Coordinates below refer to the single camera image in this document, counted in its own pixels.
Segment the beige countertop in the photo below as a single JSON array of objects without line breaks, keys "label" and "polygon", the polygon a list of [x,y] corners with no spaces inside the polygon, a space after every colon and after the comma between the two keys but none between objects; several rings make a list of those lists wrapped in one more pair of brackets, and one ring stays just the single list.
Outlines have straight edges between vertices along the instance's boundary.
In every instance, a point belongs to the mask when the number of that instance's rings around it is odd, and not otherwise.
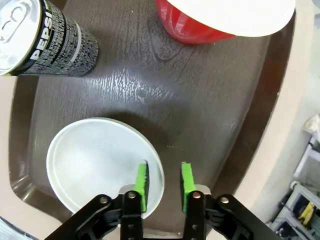
[{"label": "beige countertop", "polygon": [[[279,161],[303,97],[310,66],[313,26],[312,1],[296,0],[293,42],[279,97],[253,161],[235,192],[235,197],[249,209],[256,203]],[[61,223],[22,202],[11,189],[8,170],[9,126],[16,79],[0,77],[0,81],[0,216],[29,234],[44,239]],[[217,235],[212,231],[209,238]]]}]

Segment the pull tab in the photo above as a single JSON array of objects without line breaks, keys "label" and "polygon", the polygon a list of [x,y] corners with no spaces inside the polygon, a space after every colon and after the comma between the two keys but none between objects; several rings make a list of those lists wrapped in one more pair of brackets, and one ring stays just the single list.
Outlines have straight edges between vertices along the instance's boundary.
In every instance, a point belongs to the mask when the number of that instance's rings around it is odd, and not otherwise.
[{"label": "pull tab", "polygon": [[0,23],[0,43],[7,43],[15,34],[20,24],[27,15],[27,7],[18,3],[7,16],[4,16],[3,22]]}]

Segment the white bowl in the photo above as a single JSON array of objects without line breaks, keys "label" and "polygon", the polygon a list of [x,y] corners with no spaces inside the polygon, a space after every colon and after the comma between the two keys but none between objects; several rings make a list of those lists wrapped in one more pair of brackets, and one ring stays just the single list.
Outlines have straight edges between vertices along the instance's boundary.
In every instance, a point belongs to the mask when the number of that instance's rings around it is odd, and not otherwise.
[{"label": "white bowl", "polygon": [[121,187],[135,183],[145,160],[150,176],[146,218],[164,193],[164,171],[151,143],[123,122],[88,118],[66,126],[50,144],[46,171],[56,196],[75,213],[99,194],[116,198]]}]

